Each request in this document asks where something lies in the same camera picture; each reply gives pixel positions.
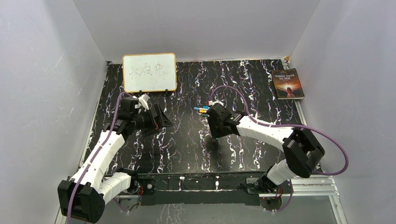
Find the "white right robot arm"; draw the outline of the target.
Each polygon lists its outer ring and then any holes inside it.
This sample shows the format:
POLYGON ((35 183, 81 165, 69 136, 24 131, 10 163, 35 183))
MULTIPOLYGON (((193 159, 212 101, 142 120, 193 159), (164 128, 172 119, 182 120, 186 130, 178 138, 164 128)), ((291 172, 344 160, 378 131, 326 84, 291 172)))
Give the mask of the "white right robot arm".
POLYGON ((213 138, 238 135, 260 140, 284 153, 284 160, 272 165, 261 178, 246 182, 247 192, 276 193, 286 180, 296 176, 309 178, 325 150, 305 128, 271 127, 268 122, 253 121, 245 112, 231 112, 219 101, 209 102, 207 121, 213 138))

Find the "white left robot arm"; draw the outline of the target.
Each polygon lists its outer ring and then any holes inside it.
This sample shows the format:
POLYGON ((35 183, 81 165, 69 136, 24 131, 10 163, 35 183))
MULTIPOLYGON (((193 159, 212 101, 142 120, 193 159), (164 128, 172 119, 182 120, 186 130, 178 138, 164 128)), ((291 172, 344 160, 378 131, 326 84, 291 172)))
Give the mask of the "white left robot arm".
POLYGON ((159 104, 148 105, 149 97, 119 97, 115 113, 107 123, 93 151, 81 168, 68 180, 58 185, 60 211, 67 221, 72 218, 96 223, 105 205, 118 194, 137 194, 144 191, 136 171, 120 168, 105 178, 110 162, 130 135, 139 131, 144 137, 172 127, 159 104))

